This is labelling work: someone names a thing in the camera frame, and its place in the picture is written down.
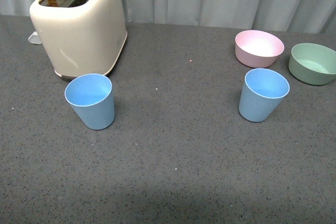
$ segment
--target bowl rim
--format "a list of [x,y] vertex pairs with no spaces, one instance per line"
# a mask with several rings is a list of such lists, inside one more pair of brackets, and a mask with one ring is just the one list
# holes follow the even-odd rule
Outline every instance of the bowl rim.
[[321,71],[313,70],[313,69],[311,69],[311,68],[309,68],[309,67],[307,67],[307,66],[301,64],[301,63],[298,61],[298,59],[293,55],[293,50],[294,50],[294,48],[296,48],[297,46],[303,46],[303,45],[314,45],[314,46],[317,46],[317,47],[321,47],[321,48],[324,48],[324,49],[327,49],[327,50],[333,52],[333,53],[335,54],[335,56],[336,56],[336,51],[333,50],[333,49],[331,49],[331,48],[329,48],[329,47],[326,47],[326,46],[323,46],[323,45],[320,45],[320,44],[316,44],[316,43],[309,43],[309,42],[299,43],[299,44],[296,44],[296,45],[294,45],[294,46],[292,47],[292,49],[291,49],[291,57],[293,57],[293,59],[294,59],[300,66],[302,66],[302,67],[304,67],[304,68],[306,68],[306,69],[308,69],[308,70],[310,70],[310,71],[312,71],[312,72],[315,72],[315,73],[326,74],[326,75],[329,75],[329,76],[333,76],[333,75],[336,74],[336,71],[335,71],[334,73],[326,73],[326,72],[321,72]]
[[[274,37],[274,38],[275,38],[277,41],[279,41],[280,44],[281,44],[281,52],[280,52],[279,54],[277,54],[277,55],[263,56],[263,55],[255,54],[255,53],[253,53],[253,52],[249,52],[249,51],[244,50],[244,49],[239,45],[239,43],[237,43],[237,38],[238,38],[238,36],[241,36],[242,34],[250,33],[250,32],[252,32],[252,31],[253,31],[253,32],[258,32],[258,33],[260,33],[260,34],[266,34],[266,35],[268,35],[268,36]],[[278,56],[281,55],[281,54],[284,52],[284,50],[285,50],[285,45],[283,44],[282,40],[279,39],[277,36],[275,36],[275,35],[273,35],[273,34],[271,34],[271,33],[268,33],[268,32],[266,32],[266,31],[255,30],[255,29],[250,29],[250,30],[243,30],[243,31],[240,31],[240,32],[236,35],[236,37],[235,37],[235,43],[236,43],[236,45],[237,45],[241,50],[247,52],[248,54],[253,55],[253,56],[257,56],[257,57],[263,57],[263,58],[278,57]]]

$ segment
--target cup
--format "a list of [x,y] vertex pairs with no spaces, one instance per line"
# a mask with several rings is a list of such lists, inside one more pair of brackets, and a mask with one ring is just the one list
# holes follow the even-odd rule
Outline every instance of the cup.
[[114,120],[112,82],[102,74],[90,73],[72,80],[65,89],[65,98],[92,130],[101,130]]
[[245,75],[239,112],[251,122],[265,120],[289,92],[288,81],[279,73],[256,68]]

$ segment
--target green bowl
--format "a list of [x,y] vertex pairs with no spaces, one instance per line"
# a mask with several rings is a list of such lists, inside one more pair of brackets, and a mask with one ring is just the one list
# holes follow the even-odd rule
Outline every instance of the green bowl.
[[324,85],[336,78],[336,52],[313,43],[293,46],[289,71],[300,81]]

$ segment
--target speckled countertop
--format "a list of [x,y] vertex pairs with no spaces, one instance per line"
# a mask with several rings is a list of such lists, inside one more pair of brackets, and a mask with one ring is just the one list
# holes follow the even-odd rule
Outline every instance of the speckled countertop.
[[88,129],[29,17],[0,16],[0,223],[336,223],[336,82],[291,85],[264,122],[238,112],[238,29],[128,24],[116,117]]

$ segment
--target pink bowl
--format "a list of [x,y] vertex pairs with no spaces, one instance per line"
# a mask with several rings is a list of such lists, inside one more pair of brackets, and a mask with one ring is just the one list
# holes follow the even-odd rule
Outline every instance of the pink bowl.
[[279,38],[264,31],[246,30],[236,36],[236,57],[252,68],[271,66],[284,49]]

